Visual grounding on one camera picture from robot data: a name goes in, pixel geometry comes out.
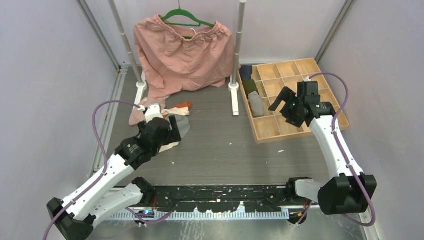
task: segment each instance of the light gray wall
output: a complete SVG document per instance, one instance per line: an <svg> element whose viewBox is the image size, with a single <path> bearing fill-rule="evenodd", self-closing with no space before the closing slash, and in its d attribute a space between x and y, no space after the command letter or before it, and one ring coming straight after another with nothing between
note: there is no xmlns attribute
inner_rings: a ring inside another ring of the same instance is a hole
<svg viewBox="0 0 424 240"><path fill-rule="evenodd" d="M423 239L423 11L422 0L358 0L319 64L349 86L344 136L377 179L384 240ZM327 80L341 102L343 86Z"/></svg>
<svg viewBox="0 0 424 240"><path fill-rule="evenodd" d="M87 179L116 70L75 0L0 1L0 43L0 238L39 240Z"/></svg>
<svg viewBox="0 0 424 240"><path fill-rule="evenodd" d="M239 0L180 2L182 9L200 20L218 21L236 34ZM87 3L118 61L130 64L108 1L87 0ZM344 0L248 0L240 61L258 64L315 57L343 3ZM157 14L165 16L178 8L177 0L115 0L115 4L133 49L136 23ZM170 21L193 23L178 16Z"/></svg>

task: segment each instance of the gray cloth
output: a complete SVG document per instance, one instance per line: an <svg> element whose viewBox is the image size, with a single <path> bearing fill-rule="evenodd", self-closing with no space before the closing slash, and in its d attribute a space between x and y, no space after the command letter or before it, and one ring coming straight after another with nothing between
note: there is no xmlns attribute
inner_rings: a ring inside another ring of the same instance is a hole
<svg viewBox="0 0 424 240"><path fill-rule="evenodd" d="M175 116L176 124L178 126L179 134L181 135L181 138L184 138L184 136L190 130L189 118L186 117L186 116L180 116L180 115L174 115L174 116ZM170 116L168 115L165 118L165 120L169 122L170 121Z"/></svg>
<svg viewBox="0 0 424 240"><path fill-rule="evenodd" d="M263 117L265 115L264 102L256 91L249 94L249 103L254 118Z"/></svg>

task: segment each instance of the pole base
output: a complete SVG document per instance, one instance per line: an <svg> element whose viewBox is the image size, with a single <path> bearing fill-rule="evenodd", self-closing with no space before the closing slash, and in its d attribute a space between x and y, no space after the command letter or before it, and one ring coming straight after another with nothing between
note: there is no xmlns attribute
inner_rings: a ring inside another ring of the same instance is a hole
<svg viewBox="0 0 424 240"><path fill-rule="evenodd" d="M232 81L228 84L228 90L231 92L231 102L232 102L232 115L238 116L239 115L239 99L237 97L237 91L240 88L240 85L238 82L235 82L235 84L231 84Z"/></svg>
<svg viewBox="0 0 424 240"><path fill-rule="evenodd" d="M135 95L134 104L136 105L142 101L143 93L147 89L146 74L144 72L141 74L141 79L143 80L143 82L137 82L135 84L135 86L137 87L137 95Z"/></svg>

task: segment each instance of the pink garment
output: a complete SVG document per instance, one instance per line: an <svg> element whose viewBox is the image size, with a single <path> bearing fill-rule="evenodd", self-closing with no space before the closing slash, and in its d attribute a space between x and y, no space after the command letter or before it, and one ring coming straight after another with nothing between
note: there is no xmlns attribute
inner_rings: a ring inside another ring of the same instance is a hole
<svg viewBox="0 0 424 240"><path fill-rule="evenodd" d="M152 104L160 104L160 110L162 110L162 109L165 109L166 107L165 105L166 99L167 99L166 97L160 97L160 98L145 97L143 100L140 101L138 105L145 106L147 108L149 105L152 105ZM146 120L146 116L144 112L134 107L132 109L131 115L129 116L128 124L130 126L133 126L145 120Z"/></svg>
<svg viewBox="0 0 424 240"><path fill-rule="evenodd" d="M166 25L160 15L135 25L135 45L146 74L149 98L207 86L221 87L232 74L235 43L231 31L215 22L214 27L196 32Z"/></svg>

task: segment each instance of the white cloth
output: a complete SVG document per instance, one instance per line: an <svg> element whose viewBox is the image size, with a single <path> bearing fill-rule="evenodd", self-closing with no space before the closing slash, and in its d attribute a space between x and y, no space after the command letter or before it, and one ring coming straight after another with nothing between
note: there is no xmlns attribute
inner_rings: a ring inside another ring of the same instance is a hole
<svg viewBox="0 0 424 240"><path fill-rule="evenodd" d="M178 108L178 107L174 107L171 109L163 109L162 110L162 115L180 115L180 116L188 116L190 115L190 111L189 111L189 107L182 107L182 108Z"/></svg>

